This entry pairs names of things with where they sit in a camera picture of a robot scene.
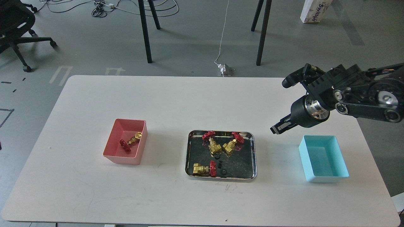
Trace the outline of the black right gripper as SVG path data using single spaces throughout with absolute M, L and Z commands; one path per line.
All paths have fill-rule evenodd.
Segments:
M 290 109 L 290 114 L 280 119 L 270 130 L 280 135 L 297 125 L 310 128 L 329 119 L 330 111 L 324 109 L 313 96 L 302 96 L 296 100 Z

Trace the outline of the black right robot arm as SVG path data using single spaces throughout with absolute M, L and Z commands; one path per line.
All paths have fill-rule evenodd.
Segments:
M 273 134 L 300 125 L 310 128 L 329 119 L 336 109 L 342 115 L 398 123 L 403 119 L 403 63 L 361 70 L 357 65 L 322 71 L 311 64 L 289 74 L 282 86 L 301 83 L 306 94 L 296 100 L 290 114 L 271 127 Z

